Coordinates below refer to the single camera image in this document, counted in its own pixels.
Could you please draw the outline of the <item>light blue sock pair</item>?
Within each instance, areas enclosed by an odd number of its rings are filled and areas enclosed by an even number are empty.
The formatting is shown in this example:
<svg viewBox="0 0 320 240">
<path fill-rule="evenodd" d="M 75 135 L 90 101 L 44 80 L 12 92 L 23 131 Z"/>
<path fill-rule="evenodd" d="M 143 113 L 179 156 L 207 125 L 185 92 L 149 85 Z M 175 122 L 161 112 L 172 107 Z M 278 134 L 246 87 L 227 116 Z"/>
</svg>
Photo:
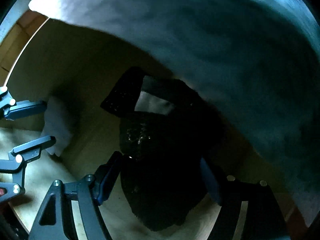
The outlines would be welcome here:
<svg viewBox="0 0 320 240">
<path fill-rule="evenodd" d="M 42 136 L 54 136 L 56 143 L 47 148 L 50 155 L 60 157 L 69 146 L 73 137 L 72 121 L 63 102 L 55 96 L 51 96 L 44 113 L 44 127 Z"/>
</svg>

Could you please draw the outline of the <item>black garment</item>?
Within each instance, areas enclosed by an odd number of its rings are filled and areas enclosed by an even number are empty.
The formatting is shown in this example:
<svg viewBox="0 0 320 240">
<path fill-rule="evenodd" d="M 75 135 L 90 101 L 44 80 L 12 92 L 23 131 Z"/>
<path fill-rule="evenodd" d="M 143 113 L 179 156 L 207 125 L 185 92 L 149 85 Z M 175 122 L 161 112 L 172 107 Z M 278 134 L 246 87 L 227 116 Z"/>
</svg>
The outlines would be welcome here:
<svg viewBox="0 0 320 240">
<path fill-rule="evenodd" d="M 134 215 L 152 231 L 183 224 L 208 194 L 202 158 L 221 189 L 252 150 L 214 105 L 178 79 L 122 76 L 101 107 L 120 119 L 121 186 Z"/>
</svg>

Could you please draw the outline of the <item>wooden cabinet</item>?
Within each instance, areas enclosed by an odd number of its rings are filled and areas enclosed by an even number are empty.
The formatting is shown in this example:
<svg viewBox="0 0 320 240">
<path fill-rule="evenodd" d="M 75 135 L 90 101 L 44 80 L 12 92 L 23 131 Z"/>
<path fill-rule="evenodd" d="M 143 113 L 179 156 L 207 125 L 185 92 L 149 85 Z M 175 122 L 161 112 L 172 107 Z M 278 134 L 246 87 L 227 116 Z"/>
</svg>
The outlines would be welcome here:
<svg viewBox="0 0 320 240">
<path fill-rule="evenodd" d="M 4 38 L 1 84 L 17 101 L 48 103 L 57 97 L 73 128 L 60 157 L 45 150 L 28 165 L 27 192 L 11 202 L 30 239 L 291 239 L 295 206 L 280 192 L 283 177 L 253 149 L 237 174 L 223 178 L 223 205 L 206 194 L 181 225 L 148 229 L 132 212 L 120 174 L 108 200 L 100 206 L 95 202 L 94 173 L 114 151 L 121 152 L 120 119 L 101 104 L 129 75 L 172 78 L 156 60 L 121 39 L 30 10 Z M 1 122 L 1 131 L 10 131 L 10 144 L 42 136 L 43 127 L 44 112 Z M 121 171 L 125 159 L 123 154 Z"/>
</svg>

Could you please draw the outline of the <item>blue checked cloth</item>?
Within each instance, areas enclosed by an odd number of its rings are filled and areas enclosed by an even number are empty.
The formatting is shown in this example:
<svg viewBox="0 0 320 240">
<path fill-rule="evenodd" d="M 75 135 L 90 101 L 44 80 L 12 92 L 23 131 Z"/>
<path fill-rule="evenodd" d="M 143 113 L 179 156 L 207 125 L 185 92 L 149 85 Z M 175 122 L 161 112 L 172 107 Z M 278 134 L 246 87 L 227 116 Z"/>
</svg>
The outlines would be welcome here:
<svg viewBox="0 0 320 240">
<path fill-rule="evenodd" d="M 303 0 L 31 0 L 29 8 L 148 52 L 284 168 L 319 214 L 319 23 Z"/>
</svg>

